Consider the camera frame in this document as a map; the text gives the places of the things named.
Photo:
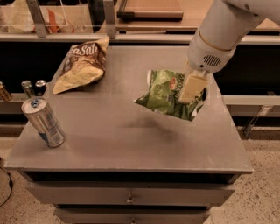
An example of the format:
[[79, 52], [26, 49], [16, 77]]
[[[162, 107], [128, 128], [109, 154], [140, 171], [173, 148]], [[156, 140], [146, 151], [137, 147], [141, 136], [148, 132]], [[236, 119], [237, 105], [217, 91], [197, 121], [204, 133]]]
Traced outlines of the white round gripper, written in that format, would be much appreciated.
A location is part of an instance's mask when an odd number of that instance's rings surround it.
[[188, 59], [185, 61], [182, 73], [185, 75], [183, 87], [178, 101], [190, 103], [207, 87], [206, 73], [193, 73], [193, 69], [219, 72], [233, 57], [236, 48], [235, 37], [224, 32], [196, 31], [188, 49]]

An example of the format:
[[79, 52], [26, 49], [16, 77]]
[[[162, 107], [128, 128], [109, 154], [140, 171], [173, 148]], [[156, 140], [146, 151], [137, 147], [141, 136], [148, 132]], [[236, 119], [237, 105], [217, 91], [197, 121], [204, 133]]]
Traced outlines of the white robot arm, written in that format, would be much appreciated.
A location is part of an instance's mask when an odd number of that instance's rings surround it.
[[192, 102], [233, 57], [246, 34], [264, 19], [280, 25], [280, 0], [213, 0], [189, 44], [178, 101]]

